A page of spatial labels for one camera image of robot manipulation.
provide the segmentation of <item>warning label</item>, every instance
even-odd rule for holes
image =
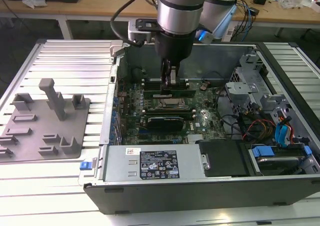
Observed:
[[[141,151],[140,178],[143,180],[178,179],[177,151]]]

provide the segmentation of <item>workbench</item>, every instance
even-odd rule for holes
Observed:
[[[70,20],[110,21],[110,18],[128,0],[79,0],[78,3],[47,2],[47,7],[35,9],[27,7],[21,1],[6,1],[8,6],[22,19],[50,19],[59,22],[64,39],[72,39]],[[255,27],[305,28],[320,29],[320,13],[308,7],[283,9],[278,2],[265,5],[253,4],[245,0],[249,7],[260,10],[254,22]],[[136,18],[156,18],[156,9],[145,0],[136,0],[127,7],[117,21],[127,22]],[[232,32],[243,20],[243,12],[237,10],[228,31],[223,38],[230,41]],[[0,18],[14,18],[2,1],[0,1]]]
[[[38,84],[53,78],[64,98],[90,98],[80,158],[0,164],[0,225],[57,226],[180,226],[319,225],[320,193],[289,206],[244,207],[178,212],[103,215],[79,185],[80,163],[96,157],[104,116],[110,65],[110,40],[48,40],[37,43],[0,99],[0,134],[13,113],[16,93],[46,99]],[[320,117],[320,71],[299,49],[288,43],[265,44],[303,98]],[[268,76],[277,92],[281,87]]]

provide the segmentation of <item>blue latch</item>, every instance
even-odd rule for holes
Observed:
[[[309,146],[304,146],[304,151],[305,151],[307,156],[312,155],[312,151],[311,151]]]
[[[92,162],[81,162],[80,170],[92,170]]]
[[[275,128],[274,139],[278,144],[280,144],[282,148],[288,147],[288,145],[286,145],[285,143],[287,132],[288,132],[288,126],[283,125],[281,123],[277,124]]]
[[[274,151],[270,146],[256,146],[252,149],[255,158],[259,157],[272,157],[275,156]]]

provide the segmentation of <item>motherboard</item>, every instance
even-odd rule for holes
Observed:
[[[224,139],[226,133],[220,124],[215,111],[215,99],[217,88],[210,87],[209,83],[202,80],[190,81],[189,89],[195,91],[191,98],[165,98],[145,99],[144,88],[141,84],[119,85],[121,106],[121,122],[123,145],[158,145],[158,144],[194,144],[198,140]],[[150,129],[146,125],[146,111],[158,112],[162,110],[170,112],[172,110],[186,110],[190,112],[191,118],[175,117],[181,121],[173,121],[173,130]],[[181,128],[174,130],[179,123]]]

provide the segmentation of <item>wooden desk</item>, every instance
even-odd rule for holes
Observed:
[[[56,19],[59,21],[65,39],[72,39],[68,20],[109,21],[111,16],[128,0],[79,0],[78,3],[48,2],[47,7],[29,8],[21,1],[6,1],[8,6],[21,18]],[[254,26],[281,28],[320,28],[320,13],[308,7],[283,9],[278,2],[267,2],[265,5],[253,4],[245,0],[249,7],[260,10]],[[2,1],[0,17],[13,18]],[[136,0],[117,18],[128,21],[134,18],[156,18],[156,9],[145,0]],[[243,20],[243,12],[237,10],[229,29]]]

